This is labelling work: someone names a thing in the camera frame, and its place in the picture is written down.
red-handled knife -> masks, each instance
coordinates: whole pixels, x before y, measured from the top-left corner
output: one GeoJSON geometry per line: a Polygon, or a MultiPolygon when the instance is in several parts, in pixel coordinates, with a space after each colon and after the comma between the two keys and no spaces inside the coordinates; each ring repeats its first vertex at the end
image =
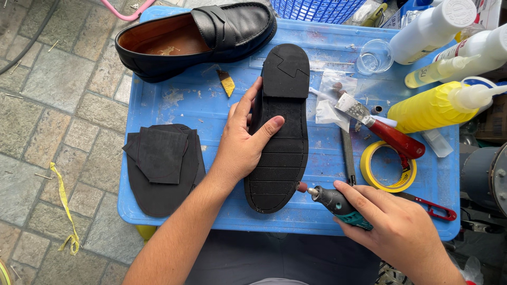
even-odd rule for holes
{"type": "Polygon", "coordinates": [[[400,193],[397,193],[397,195],[400,196],[400,197],[402,197],[402,198],[404,198],[404,199],[407,199],[407,200],[416,201],[416,202],[420,202],[420,203],[428,205],[428,209],[426,210],[426,213],[428,213],[428,215],[430,215],[430,216],[433,216],[433,217],[436,217],[436,218],[440,218],[440,219],[444,219],[444,220],[447,220],[447,221],[453,221],[453,220],[455,220],[458,217],[458,215],[456,214],[455,211],[453,211],[451,209],[448,209],[448,208],[445,208],[445,207],[442,207],[442,206],[437,205],[435,203],[432,203],[430,201],[426,201],[426,200],[421,199],[419,197],[416,197],[416,196],[414,196],[412,194],[400,192],[400,193]],[[434,207],[444,210],[445,213],[446,213],[446,215],[445,216],[441,216],[441,215],[435,214],[433,212],[433,208],[434,207]]]}
{"type": "Polygon", "coordinates": [[[343,93],[335,108],[363,123],[374,134],[390,144],[395,150],[404,154],[408,159],[419,158],[426,151],[426,147],[422,143],[372,118],[370,111],[347,93],[343,93]]]}

ruler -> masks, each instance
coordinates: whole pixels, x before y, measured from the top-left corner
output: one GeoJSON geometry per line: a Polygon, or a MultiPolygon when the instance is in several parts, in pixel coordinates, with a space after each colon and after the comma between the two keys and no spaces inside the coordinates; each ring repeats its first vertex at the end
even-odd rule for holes
{"type": "MultiPolygon", "coordinates": [[[[265,57],[251,56],[250,57],[250,67],[262,69],[262,65],[264,63],[264,60],[266,60],[265,57]]],[[[325,71],[326,69],[341,71],[341,72],[345,72],[345,73],[354,73],[355,72],[355,63],[310,60],[310,70],[325,71]]]]}

rubber sole cutout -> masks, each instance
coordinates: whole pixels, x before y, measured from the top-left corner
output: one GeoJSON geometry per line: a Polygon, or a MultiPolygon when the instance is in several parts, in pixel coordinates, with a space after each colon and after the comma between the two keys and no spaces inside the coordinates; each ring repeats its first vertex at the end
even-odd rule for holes
{"type": "Polygon", "coordinates": [[[246,199],[257,212],[282,209],[303,178],[308,160],[309,75],[308,56],[293,44],[274,47],[264,61],[263,87],[256,96],[249,132],[254,134],[278,115],[285,123],[262,150],[257,167],[244,179],[246,199]]]}

hand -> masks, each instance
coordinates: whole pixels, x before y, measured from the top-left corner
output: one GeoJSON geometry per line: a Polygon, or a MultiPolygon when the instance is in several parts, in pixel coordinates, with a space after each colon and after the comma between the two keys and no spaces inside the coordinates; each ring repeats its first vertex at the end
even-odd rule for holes
{"type": "Polygon", "coordinates": [[[282,116],[276,116],[255,134],[248,134],[246,125],[251,120],[249,112],[261,87],[262,77],[259,76],[240,101],[231,106],[219,149],[210,169],[210,172],[219,175],[222,181],[231,182],[230,190],[257,166],[262,149],[285,122],[282,116]]]}
{"type": "Polygon", "coordinates": [[[334,217],[346,236],[415,284],[465,284],[421,205],[370,186],[350,187],[341,181],[333,185],[373,225],[373,230],[366,231],[334,217]]]}

blue plastic basket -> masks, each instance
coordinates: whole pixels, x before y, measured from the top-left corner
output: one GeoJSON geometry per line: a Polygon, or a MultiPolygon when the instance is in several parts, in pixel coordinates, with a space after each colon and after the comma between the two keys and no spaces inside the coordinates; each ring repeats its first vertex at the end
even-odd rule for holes
{"type": "Polygon", "coordinates": [[[284,19],[341,24],[366,0],[271,0],[284,19]]]}

